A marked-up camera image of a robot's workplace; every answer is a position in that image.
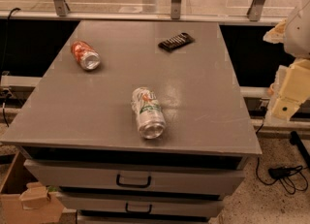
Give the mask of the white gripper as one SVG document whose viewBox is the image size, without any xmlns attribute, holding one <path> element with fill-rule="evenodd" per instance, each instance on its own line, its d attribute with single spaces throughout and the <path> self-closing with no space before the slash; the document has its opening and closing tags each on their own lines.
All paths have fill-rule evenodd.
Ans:
<svg viewBox="0 0 310 224">
<path fill-rule="evenodd" d="M 271 44 L 284 42 L 286 53 L 298 57 L 289 67 L 280 65 L 268 105 L 269 114 L 290 120 L 301 105 L 310 98 L 310 0 L 301 0 L 294 10 L 273 28 L 263 40 Z"/>
</svg>

